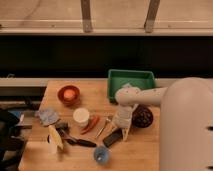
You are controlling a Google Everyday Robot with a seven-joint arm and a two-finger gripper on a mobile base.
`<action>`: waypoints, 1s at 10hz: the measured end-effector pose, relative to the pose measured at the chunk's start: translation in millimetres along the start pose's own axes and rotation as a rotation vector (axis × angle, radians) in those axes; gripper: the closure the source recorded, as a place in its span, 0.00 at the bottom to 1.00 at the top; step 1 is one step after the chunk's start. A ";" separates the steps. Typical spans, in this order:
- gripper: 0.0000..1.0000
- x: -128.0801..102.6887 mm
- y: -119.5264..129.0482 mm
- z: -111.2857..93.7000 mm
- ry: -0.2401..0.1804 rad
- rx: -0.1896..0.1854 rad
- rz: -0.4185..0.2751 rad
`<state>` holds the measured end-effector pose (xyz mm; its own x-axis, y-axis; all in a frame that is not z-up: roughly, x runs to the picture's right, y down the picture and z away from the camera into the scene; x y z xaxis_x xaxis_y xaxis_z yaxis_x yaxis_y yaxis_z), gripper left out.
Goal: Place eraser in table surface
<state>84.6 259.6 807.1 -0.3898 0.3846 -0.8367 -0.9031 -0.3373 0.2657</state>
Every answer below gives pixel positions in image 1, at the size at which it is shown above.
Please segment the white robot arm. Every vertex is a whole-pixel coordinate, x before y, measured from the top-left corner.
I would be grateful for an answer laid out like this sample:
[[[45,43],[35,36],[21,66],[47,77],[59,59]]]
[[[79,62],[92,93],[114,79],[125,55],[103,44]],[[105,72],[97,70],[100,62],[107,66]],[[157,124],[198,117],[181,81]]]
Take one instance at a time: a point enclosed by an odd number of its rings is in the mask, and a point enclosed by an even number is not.
[[[118,111],[136,104],[156,105],[159,119],[159,171],[213,171],[213,79],[188,77],[168,87],[115,93]]]

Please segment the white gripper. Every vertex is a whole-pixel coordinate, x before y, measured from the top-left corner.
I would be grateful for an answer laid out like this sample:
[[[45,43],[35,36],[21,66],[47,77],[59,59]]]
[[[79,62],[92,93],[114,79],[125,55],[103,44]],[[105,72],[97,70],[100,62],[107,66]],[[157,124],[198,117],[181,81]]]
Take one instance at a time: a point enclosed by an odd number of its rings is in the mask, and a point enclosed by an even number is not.
[[[133,109],[129,106],[119,106],[114,116],[114,121],[110,122],[110,130],[114,130],[116,126],[123,128],[123,141],[126,141],[130,131]]]

